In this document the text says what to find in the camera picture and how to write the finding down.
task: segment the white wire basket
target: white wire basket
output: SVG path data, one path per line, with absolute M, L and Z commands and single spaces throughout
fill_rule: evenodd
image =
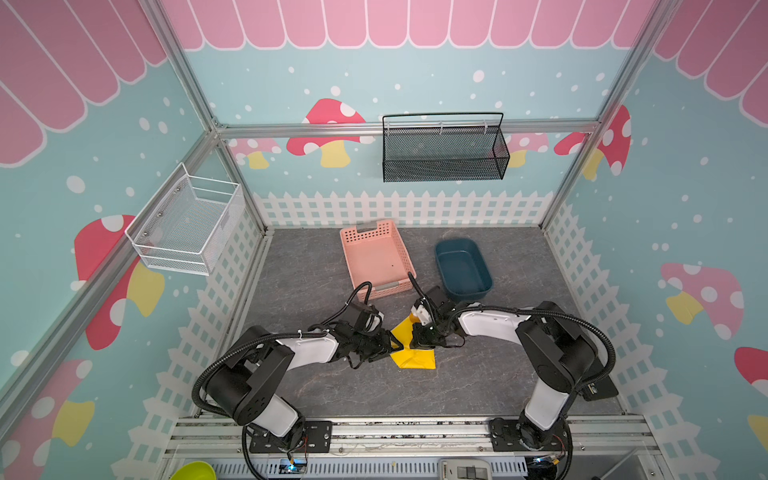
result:
M 141 209 L 126 236 L 148 268 L 210 275 L 243 216 L 243 188 L 189 175 L 184 164 Z

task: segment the basket handle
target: basket handle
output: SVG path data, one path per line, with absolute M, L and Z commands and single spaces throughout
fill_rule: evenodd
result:
M 379 222 L 377 220 L 374 220 L 373 222 L 361 223 L 355 228 L 357 230 L 357 233 L 370 232 L 379 228 Z

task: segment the yellow cloth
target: yellow cloth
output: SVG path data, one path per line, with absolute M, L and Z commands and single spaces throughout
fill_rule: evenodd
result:
M 401 369 L 434 370 L 437 368 L 435 365 L 435 350 L 411 350 L 409 348 L 413 339 L 413 324 L 418 322 L 418 318 L 409 315 L 408 318 L 392 329 L 392 334 L 400 340 L 405 349 L 390 353 L 389 355 Z

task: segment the mushroom illustration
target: mushroom illustration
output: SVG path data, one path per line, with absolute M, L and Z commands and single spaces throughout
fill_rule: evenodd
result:
M 314 107 L 302 121 L 304 124 L 361 124 L 365 119 L 354 108 L 332 98 L 317 101 Z M 345 141 L 362 144 L 373 143 L 373 137 L 318 137 L 291 138 L 288 140 L 288 151 L 302 156 L 310 154 L 318 148 L 323 152 L 320 165 L 325 168 L 343 168 L 349 165 L 349 155 L 344 149 Z
M 248 167 L 254 170 L 262 170 L 270 166 L 270 162 L 266 161 L 263 152 L 266 151 L 271 154 L 283 152 L 274 138 L 233 138 L 229 141 L 229 146 L 237 164 L 245 165 L 247 158 Z
M 586 134 L 575 132 L 568 135 L 554 146 L 554 152 L 558 155 L 574 154 L 581 147 Z M 598 177 L 598 166 L 605 158 L 613 175 L 618 175 L 627 164 L 629 147 L 632 141 L 632 120 L 629 110 L 623 105 L 616 113 L 616 117 L 603 134 L 597 148 L 590 154 L 587 163 L 581 172 L 584 178 L 594 181 Z
M 736 349 L 733 362 L 750 385 L 768 396 L 768 352 L 743 346 Z
M 76 403 L 67 398 L 92 367 L 91 360 L 69 360 L 54 372 L 0 449 L 6 480 L 40 478 L 48 461 L 52 439 L 60 439 L 71 447 L 80 442 L 96 406 L 93 402 Z
M 768 417 L 750 415 L 746 418 L 746 421 L 750 424 L 750 428 L 757 439 L 763 444 L 763 448 L 768 452 Z
M 547 134 L 511 134 L 506 138 L 509 149 L 509 165 L 507 168 L 517 168 L 525 165 L 525 154 L 529 150 L 543 154 L 549 150 Z
M 123 226 L 133 219 L 130 215 L 105 217 L 85 226 L 74 239 L 74 259 L 78 267 L 79 288 L 91 278 L 101 261 L 123 235 Z M 133 301 L 143 316 L 149 316 L 165 288 L 162 273 L 152 272 L 137 258 L 96 312 L 85 328 L 88 345 L 94 350 L 110 346 L 120 333 L 127 300 Z
M 680 322 L 690 325 L 704 310 L 710 316 L 717 335 L 724 340 L 732 337 L 744 317 L 744 297 L 741 285 L 728 270 L 682 263 L 665 263 L 661 276 L 679 295 L 667 298 L 667 306 Z

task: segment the blue plastic tub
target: blue plastic tub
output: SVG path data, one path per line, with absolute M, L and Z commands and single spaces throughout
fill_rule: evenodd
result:
M 493 288 L 482 253 L 469 238 L 443 240 L 435 247 L 435 257 L 445 292 L 452 300 L 474 302 Z

